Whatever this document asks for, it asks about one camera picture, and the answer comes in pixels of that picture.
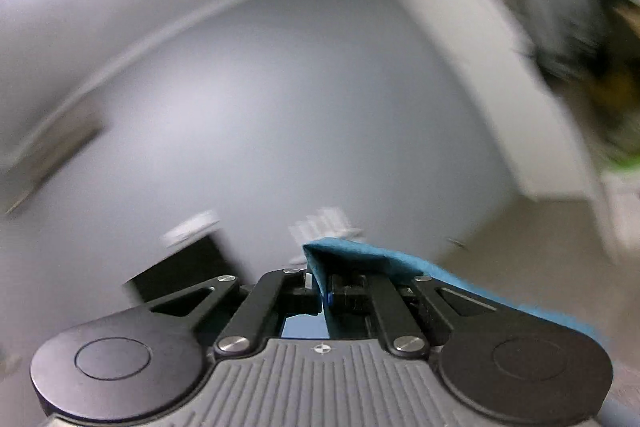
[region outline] blue fabric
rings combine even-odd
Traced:
[[[535,315],[556,324],[580,331],[589,335],[606,348],[603,337],[592,326],[578,321],[571,315],[542,310],[534,306],[516,305],[492,294],[474,284],[456,277],[437,264],[414,257],[399,251],[385,250],[364,243],[355,243],[344,239],[326,237],[306,244],[303,247],[308,267],[313,272],[323,298],[326,298],[326,272],[324,267],[346,265],[356,271],[375,271],[385,273],[396,284],[408,284],[417,275],[430,275],[447,284],[456,286],[486,299],[496,301],[511,308]]]

